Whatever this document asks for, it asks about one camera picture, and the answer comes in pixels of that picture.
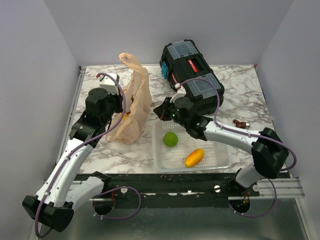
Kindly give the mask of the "translucent orange plastic bag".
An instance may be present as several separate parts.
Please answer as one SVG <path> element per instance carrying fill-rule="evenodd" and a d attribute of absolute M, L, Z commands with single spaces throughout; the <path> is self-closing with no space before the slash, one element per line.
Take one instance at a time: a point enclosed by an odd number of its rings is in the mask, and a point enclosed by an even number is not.
<path fill-rule="evenodd" d="M 123 88 L 126 99 L 124 117 L 114 130 L 105 135 L 105 140 L 130 145 L 140 137 L 150 112 L 149 73 L 130 53 L 121 53 L 119 60 L 132 70 L 132 74 L 130 82 Z"/>

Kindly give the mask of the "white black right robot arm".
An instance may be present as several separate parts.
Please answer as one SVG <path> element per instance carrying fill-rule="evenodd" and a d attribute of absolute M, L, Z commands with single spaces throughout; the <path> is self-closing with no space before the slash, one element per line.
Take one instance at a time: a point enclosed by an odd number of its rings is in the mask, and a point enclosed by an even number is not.
<path fill-rule="evenodd" d="M 266 127 L 262 131 L 249 131 L 223 125 L 200 115 L 187 97 L 180 97 L 174 102 L 166 97 L 153 112 L 161 121 L 174 121 L 194 139 L 219 142 L 252 155 L 252 163 L 238 170 L 230 183 L 230 191 L 236 196 L 243 195 L 248 187 L 261 179 L 277 179 L 289 156 L 289 151 L 273 129 Z"/>

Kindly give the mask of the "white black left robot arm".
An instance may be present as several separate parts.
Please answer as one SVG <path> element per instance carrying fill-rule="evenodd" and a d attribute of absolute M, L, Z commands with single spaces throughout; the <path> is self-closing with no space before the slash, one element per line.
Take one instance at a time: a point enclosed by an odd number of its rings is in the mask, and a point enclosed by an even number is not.
<path fill-rule="evenodd" d="M 22 206 L 36 224 L 51 230 L 64 231 L 76 210 L 76 199 L 68 200 L 68 191 L 84 160 L 99 140 L 110 132 L 107 124 L 115 113 L 125 113 L 125 93 L 112 93 L 104 88 L 89 91 L 85 110 L 73 124 L 64 153 L 55 168 L 35 195 L 27 195 Z"/>

